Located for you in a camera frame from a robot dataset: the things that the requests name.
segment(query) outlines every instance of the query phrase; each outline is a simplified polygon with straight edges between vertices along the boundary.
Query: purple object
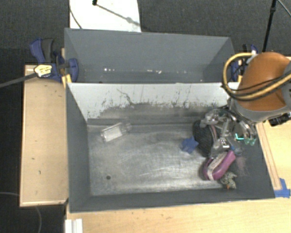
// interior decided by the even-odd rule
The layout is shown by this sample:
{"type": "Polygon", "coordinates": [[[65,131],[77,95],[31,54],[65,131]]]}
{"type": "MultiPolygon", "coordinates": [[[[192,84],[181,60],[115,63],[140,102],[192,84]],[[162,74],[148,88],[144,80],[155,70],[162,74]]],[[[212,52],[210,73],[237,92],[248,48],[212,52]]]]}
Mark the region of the purple object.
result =
{"type": "Polygon", "coordinates": [[[181,150],[187,153],[192,153],[197,147],[198,142],[195,141],[194,137],[184,139],[181,143],[181,150]]]}
{"type": "Polygon", "coordinates": [[[69,62],[69,66],[70,66],[71,81],[75,82],[75,81],[77,81],[78,74],[79,74],[78,62],[75,58],[70,59],[68,62],[69,62]]]}
{"type": "Polygon", "coordinates": [[[37,38],[29,44],[30,52],[38,61],[39,64],[45,63],[45,57],[42,50],[42,39],[37,38]]]}
{"type": "Polygon", "coordinates": [[[235,159],[236,156],[232,150],[220,153],[215,159],[209,159],[203,167],[205,178],[207,180],[218,180],[222,178],[235,159]]]}

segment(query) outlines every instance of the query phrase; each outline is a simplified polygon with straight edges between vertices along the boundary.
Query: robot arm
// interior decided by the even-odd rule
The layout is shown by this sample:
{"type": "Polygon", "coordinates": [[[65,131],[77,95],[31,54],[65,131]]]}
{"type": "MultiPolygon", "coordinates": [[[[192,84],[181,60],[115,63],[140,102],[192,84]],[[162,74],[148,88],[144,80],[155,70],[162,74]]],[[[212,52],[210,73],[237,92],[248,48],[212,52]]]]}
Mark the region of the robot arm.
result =
{"type": "Polygon", "coordinates": [[[291,113],[291,61],[275,52],[236,54],[225,64],[223,88],[230,95],[228,105],[209,111],[193,126],[195,140],[208,157],[203,173],[211,180],[222,179],[244,144],[254,145],[256,123],[291,113]],[[250,62],[239,87],[231,89],[228,66],[244,57],[251,57],[250,62]]]}

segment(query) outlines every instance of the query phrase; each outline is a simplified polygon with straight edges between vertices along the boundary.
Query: purple handle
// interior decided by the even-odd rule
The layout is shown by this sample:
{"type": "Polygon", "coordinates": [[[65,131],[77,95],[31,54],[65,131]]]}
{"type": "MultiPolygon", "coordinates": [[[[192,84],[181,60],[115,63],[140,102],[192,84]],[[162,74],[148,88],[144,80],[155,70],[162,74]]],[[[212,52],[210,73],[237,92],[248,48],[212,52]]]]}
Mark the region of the purple handle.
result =
{"type": "Polygon", "coordinates": [[[78,74],[79,74],[79,66],[78,66],[77,60],[70,59],[69,66],[70,66],[71,81],[75,82],[75,81],[77,81],[78,74]]]}
{"type": "Polygon", "coordinates": [[[207,180],[218,180],[222,178],[235,159],[236,156],[232,150],[219,155],[217,160],[209,159],[203,167],[205,178],[207,180]]]}
{"type": "Polygon", "coordinates": [[[41,47],[42,39],[37,38],[29,44],[30,52],[38,61],[39,64],[45,63],[45,57],[41,47]]]}

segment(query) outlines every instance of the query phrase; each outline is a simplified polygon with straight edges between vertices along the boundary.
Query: gray bin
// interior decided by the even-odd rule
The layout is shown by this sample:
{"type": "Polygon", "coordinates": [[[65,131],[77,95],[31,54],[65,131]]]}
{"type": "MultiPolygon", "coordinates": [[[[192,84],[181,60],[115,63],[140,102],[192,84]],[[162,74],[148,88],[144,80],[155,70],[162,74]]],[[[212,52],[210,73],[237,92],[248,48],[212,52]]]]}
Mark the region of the gray bin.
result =
{"type": "MultiPolygon", "coordinates": [[[[108,57],[107,50],[113,52],[114,42],[120,42],[119,38],[122,43],[127,38],[134,41],[133,33],[78,30],[66,30],[65,33],[65,44],[67,42],[67,46],[70,46],[66,47],[66,57],[77,58],[81,74],[78,83],[69,83],[66,90],[71,212],[274,197],[259,141],[253,147],[246,146],[243,156],[246,159],[246,169],[243,172],[235,164],[231,166],[231,170],[239,175],[236,190],[226,190],[216,181],[204,180],[200,168],[205,158],[198,149],[188,154],[179,147],[182,140],[192,136],[194,121],[200,119],[210,108],[226,104],[227,94],[220,88],[220,83],[191,82],[193,79],[196,81],[196,77],[210,77],[205,75],[208,72],[206,67],[211,67],[212,64],[207,65],[205,60],[217,63],[212,72],[217,72],[218,76],[212,77],[221,80],[222,63],[231,54],[230,50],[219,49],[221,53],[213,51],[212,56],[204,56],[201,64],[198,63],[201,58],[198,45],[201,47],[200,43],[204,41],[202,45],[208,46],[208,38],[211,41],[212,37],[184,35],[185,39],[195,39],[190,44],[195,48],[194,56],[198,56],[196,59],[191,56],[196,61],[197,68],[195,71],[191,69],[191,72],[195,72],[194,75],[179,74],[181,83],[175,83],[178,65],[183,63],[182,70],[189,70],[187,66],[194,65],[192,59],[178,60],[174,65],[167,58],[165,60],[170,69],[161,60],[161,66],[152,66],[152,72],[145,71],[142,63],[134,62],[134,68],[126,66],[125,70],[128,60],[122,62],[122,59],[117,59],[118,55],[108,57]],[[114,41],[102,41],[104,34],[114,41]],[[99,47],[91,45],[96,41],[99,42],[99,47]],[[96,48],[104,49],[105,58],[100,56],[102,52],[94,51],[96,48]],[[105,75],[99,68],[105,65],[105,61],[117,65],[113,71],[117,75],[105,75]],[[153,71],[159,69],[166,75],[153,71]],[[112,142],[103,142],[100,131],[122,121],[132,125],[131,131],[112,142]]],[[[160,47],[152,54],[156,55],[157,51],[161,51],[158,55],[161,57],[164,54],[161,48],[167,48],[167,42],[174,41],[175,44],[181,41],[180,35],[154,36],[155,34],[145,34],[145,38],[151,37],[153,42],[159,44],[160,47]]],[[[137,34],[137,37],[143,38],[141,34],[137,34]]],[[[229,39],[222,41],[222,47],[231,47],[229,39]]],[[[140,47],[134,55],[139,53],[145,63],[148,61],[148,64],[152,62],[154,65],[149,54],[152,51],[150,41],[144,46],[142,42],[136,42],[140,47]],[[148,53],[144,59],[140,53],[143,50],[148,53]]],[[[181,54],[184,52],[184,42],[179,44],[181,54]]],[[[126,48],[121,52],[133,59],[126,48]]]]}

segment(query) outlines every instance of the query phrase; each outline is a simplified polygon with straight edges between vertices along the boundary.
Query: blue clamp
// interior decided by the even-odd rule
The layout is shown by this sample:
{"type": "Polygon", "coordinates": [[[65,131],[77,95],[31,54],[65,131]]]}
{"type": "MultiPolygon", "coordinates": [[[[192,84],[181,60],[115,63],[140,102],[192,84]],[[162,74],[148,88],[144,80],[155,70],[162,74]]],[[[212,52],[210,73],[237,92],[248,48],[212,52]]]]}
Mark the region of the blue clamp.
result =
{"type": "Polygon", "coordinates": [[[194,136],[192,136],[191,138],[184,139],[180,145],[180,148],[184,152],[192,153],[198,144],[199,143],[195,141],[194,136]]]}
{"type": "Polygon", "coordinates": [[[57,82],[62,81],[63,74],[60,69],[65,69],[65,74],[70,74],[71,81],[75,82],[79,74],[79,66],[76,59],[69,59],[68,63],[65,63],[64,58],[57,52],[52,52],[51,45],[53,40],[46,39],[43,41],[41,38],[35,39],[30,43],[30,52],[38,61],[38,64],[48,64],[51,66],[51,73],[49,75],[41,76],[40,78],[52,79],[57,82]],[[56,63],[51,63],[51,55],[56,58],[56,63]]]}
{"type": "Polygon", "coordinates": [[[282,197],[282,198],[290,198],[290,196],[291,196],[291,189],[287,189],[286,182],[285,182],[284,179],[282,179],[282,178],[279,178],[279,179],[280,179],[280,183],[281,183],[282,189],[281,190],[274,191],[275,197],[276,198],[279,198],[279,197],[282,197]]]}
{"type": "MultiPolygon", "coordinates": [[[[256,54],[259,53],[258,48],[253,44],[250,45],[250,49],[251,49],[251,52],[255,51],[256,54]]],[[[245,63],[243,70],[245,71],[246,68],[247,68],[247,64],[245,63]]],[[[232,81],[236,82],[238,80],[238,75],[240,74],[240,69],[241,69],[241,67],[238,64],[238,61],[235,61],[234,63],[231,64],[232,81]]]]}

